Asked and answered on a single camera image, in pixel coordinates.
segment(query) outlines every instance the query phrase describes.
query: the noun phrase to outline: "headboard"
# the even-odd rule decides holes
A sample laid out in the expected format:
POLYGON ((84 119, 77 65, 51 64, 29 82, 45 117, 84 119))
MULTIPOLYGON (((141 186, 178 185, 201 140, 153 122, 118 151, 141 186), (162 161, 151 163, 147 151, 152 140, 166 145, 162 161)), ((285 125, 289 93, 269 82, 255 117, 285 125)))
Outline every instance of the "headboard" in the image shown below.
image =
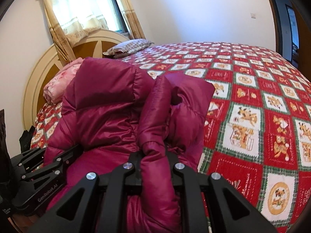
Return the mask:
MULTIPOLYGON (((102 58, 103 52, 127 40, 128 38, 119 33, 109 30, 98 30, 77 43, 73 47, 73 51, 76 58, 102 58)), ((38 111, 46 103, 43 97, 44 86, 62 67, 63 65, 59 61, 53 44, 33 68, 26 85, 22 106, 22 122, 25 129, 29 129, 34 125, 38 111)))

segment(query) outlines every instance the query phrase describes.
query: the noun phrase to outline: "pillow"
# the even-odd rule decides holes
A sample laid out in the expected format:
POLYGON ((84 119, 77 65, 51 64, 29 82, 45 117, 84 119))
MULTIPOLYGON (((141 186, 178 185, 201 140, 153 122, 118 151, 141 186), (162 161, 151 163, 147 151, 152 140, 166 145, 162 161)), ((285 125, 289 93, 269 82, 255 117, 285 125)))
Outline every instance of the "pillow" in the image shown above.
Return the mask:
POLYGON ((80 68, 82 62, 83 59, 78 58, 67 64, 45 85, 43 96, 49 104, 56 104, 62 101, 68 84, 76 76, 76 72, 80 68))
POLYGON ((116 59, 123 58, 140 50, 143 50, 152 44, 154 43, 143 38, 133 39, 117 44, 116 46, 108 49, 106 52, 103 52, 103 54, 106 56, 113 56, 116 59))

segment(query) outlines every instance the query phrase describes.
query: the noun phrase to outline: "bed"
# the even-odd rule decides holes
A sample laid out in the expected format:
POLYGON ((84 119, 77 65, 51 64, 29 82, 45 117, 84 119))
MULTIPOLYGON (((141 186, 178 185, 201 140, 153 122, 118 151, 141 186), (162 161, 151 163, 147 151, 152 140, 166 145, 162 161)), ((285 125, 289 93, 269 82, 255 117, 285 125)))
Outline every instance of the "bed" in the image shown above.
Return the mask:
MULTIPOLYGON (((126 40, 100 31, 74 52, 101 58, 126 40)), ((296 68, 274 51, 232 43, 153 46, 120 60, 154 79, 185 73, 211 82, 216 90, 198 171, 221 173, 279 232, 291 227, 311 194, 311 83, 296 68)), ((26 129, 36 127, 32 148, 47 145, 61 118, 61 103, 48 105, 42 97, 59 68, 52 46, 29 80, 23 122, 26 129)))

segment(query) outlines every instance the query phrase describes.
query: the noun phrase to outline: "red checkered bedspread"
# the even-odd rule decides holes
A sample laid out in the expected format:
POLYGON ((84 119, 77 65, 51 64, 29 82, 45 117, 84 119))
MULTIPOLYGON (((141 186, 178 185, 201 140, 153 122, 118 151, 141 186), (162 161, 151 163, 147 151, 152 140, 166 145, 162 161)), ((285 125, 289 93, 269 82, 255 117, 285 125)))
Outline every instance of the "red checkered bedspread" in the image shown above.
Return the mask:
MULTIPOLYGON (((296 221, 311 194, 311 83, 296 68, 271 50, 228 43, 155 46, 121 60, 153 78, 213 83, 198 170, 221 173, 279 232, 296 221)), ((38 114, 33 145, 46 144, 59 109, 38 114)))

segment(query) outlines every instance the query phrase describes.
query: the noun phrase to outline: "striped pillow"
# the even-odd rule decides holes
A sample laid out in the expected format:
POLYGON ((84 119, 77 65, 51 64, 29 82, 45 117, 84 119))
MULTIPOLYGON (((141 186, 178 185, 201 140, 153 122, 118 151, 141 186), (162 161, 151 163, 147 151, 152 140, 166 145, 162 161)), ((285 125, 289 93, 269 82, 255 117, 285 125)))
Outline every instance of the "striped pillow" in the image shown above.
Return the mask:
POLYGON ((142 38, 133 39, 117 44, 116 46, 108 49, 106 52, 103 52, 103 54, 106 56, 113 56, 114 58, 123 58, 143 50, 152 44, 154 43, 142 38))

